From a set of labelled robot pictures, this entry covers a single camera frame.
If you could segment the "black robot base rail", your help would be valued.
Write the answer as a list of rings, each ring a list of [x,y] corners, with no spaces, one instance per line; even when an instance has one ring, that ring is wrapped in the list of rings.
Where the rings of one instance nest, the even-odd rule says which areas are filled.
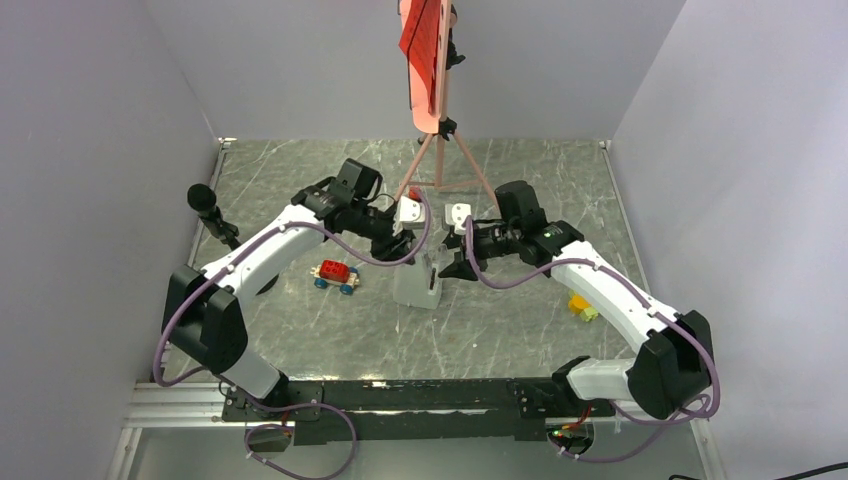
[[[294,425],[295,445],[314,446],[351,438],[544,441],[550,427],[614,415],[608,401],[580,400],[548,377],[291,381],[286,399],[294,408],[288,415],[264,411],[245,394],[229,391],[221,418],[286,419]]]

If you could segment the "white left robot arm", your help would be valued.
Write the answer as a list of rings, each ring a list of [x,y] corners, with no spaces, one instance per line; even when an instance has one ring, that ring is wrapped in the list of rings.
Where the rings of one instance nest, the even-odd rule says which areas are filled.
[[[243,310],[297,258],[327,240],[375,266],[412,262],[425,238],[401,226],[399,206],[373,206],[379,171],[356,160],[335,176],[298,191],[267,226],[227,255],[201,269],[182,265],[168,282],[160,339],[153,359],[155,382],[171,387],[162,359],[166,346],[184,352],[248,396],[248,407],[264,420],[291,405],[289,377],[251,349]]]

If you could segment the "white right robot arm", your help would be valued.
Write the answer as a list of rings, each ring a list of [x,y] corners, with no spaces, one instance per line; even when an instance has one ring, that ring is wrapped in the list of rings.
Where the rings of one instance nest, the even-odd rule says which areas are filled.
[[[442,278],[481,281],[496,290],[551,278],[585,299],[624,338],[630,359],[577,357],[551,375],[552,402],[565,415],[589,403],[633,402],[647,425],[709,418],[721,388],[711,328],[696,310],[681,313],[655,299],[606,261],[564,220],[548,220],[523,180],[495,191],[500,215],[476,220],[467,204],[446,209],[444,245],[454,260]]]

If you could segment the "clear plastic metronome cover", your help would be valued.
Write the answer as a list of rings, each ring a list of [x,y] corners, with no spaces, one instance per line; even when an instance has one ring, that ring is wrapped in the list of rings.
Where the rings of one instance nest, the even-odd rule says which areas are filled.
[[[437,244],[430,248],[427,255],[431,277],[434,279],[438,278],[439,273],[453,261],[451,251],[443,244]]]

